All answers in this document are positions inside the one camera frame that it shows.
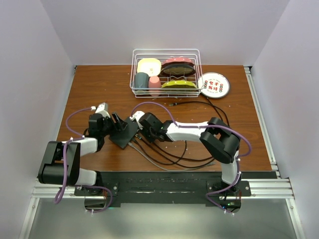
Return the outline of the black cable teal band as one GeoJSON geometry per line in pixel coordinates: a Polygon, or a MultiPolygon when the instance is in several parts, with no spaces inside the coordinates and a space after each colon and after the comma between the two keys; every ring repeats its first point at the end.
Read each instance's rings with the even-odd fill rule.
{"type": "MultiPolygon", "coordinates": [[[[227,125],[230,125],[226,112],[214,105],[208,97],[205,98],[206,102],[203,101],[159,101],[158,103],[165,106],[166,108],[175,107],[182,105],[181,110],[176,110],[178,115],[183,115],[185,112],[194,111],[207,111],[208,107],[212,107],[215,113],[214,116],[218,116],[227,125]]],[[[185,142],[184,150],[180,156],[174,153],[179,150],[181,143],[148,143],[144,138],[138,136],[133,141],[131,147],[144,156],[150,163],[158,167],[161,170],[169,172],[180,172],[180,171],[192,171],[198,170],[204,167],[211,167],[215,164],[214,158],[204,152],[204,148],[195,142],[185,142]]]]}

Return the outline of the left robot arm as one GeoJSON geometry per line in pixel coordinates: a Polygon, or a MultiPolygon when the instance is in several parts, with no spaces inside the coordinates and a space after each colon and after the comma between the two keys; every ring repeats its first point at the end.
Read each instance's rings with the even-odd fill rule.
{"type": "Polygon", "coordinates": [[[97,179],[97,172],[80,168],[82,156],[98,152],[105,143],[106,136],[117,136],[128,128],[129,118],[121,119],[116,113],[94,113],[89,116],[85,134],[67,141],[50,141],[47,144],[39,171],[41,184],[60,185],[54,203],[63,198],[67,186],[84,186],[91,195],[103,191],[102,181],[97,179]]]}

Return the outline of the black network switch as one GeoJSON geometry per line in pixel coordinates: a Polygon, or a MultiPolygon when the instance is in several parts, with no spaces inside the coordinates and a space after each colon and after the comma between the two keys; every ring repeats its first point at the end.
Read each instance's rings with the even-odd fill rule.
{"type": "Polygon", "coordinates": [[[127,124],[124,129],[115,131],[109,136],[109,140],[121,149],[125,149],[139,131],[138,124],[135,121],[131,121],[129,117],[124,122],[127,124]]]}

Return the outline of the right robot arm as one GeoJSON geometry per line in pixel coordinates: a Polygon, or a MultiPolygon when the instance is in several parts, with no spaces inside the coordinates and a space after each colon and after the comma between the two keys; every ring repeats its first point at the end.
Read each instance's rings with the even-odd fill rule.
{"type": "Polygon", "coordinates": [[[151,113],[135,114],[143,136],[149,141],[191,141],[204,145],[222,168],[222,190],[232,196],[239,191],[240,170],[237,162],[240,139],[234,131],[217,118],[202,123],[161,122],[151,113]]]}

